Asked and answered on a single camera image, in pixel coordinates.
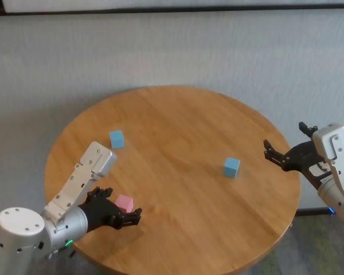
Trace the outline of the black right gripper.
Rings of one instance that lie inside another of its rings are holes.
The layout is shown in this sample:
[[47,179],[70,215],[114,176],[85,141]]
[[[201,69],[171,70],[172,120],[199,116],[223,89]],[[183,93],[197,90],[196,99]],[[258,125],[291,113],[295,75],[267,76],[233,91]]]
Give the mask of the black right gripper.
[[[308,127],[303,121],[299,122],[299,130],[311,138],[318,130],[315,125]],[[320,188],[321,180],[331,175],[330,171],[324,172],[318,176],[313,175],[310,172],[310,167],[316,166],[319,163],[324,163],[324,157],[320,156],[316,150],[313,141],[307,141],[291,148],[286,154],[282,154],[276,151],[268,140],[263,141],[264,145],[264,156],[270,162],[281,167],[283,171],[298,171],[300,172],[314,188]]]

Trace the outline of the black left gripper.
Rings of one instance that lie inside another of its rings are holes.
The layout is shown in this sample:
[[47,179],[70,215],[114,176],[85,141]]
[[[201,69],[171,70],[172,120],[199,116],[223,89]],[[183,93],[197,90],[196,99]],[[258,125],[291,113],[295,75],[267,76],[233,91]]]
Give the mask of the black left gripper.
[[109,201],[113,188],[106,189],[97,186],[87,193],[87,200],[79,205],[87,218],[87,231],[93,231],[102,226],[110,226],[119,230],[127,226],[136,226],[140,219],[142,209],[123,213],[116,204]]

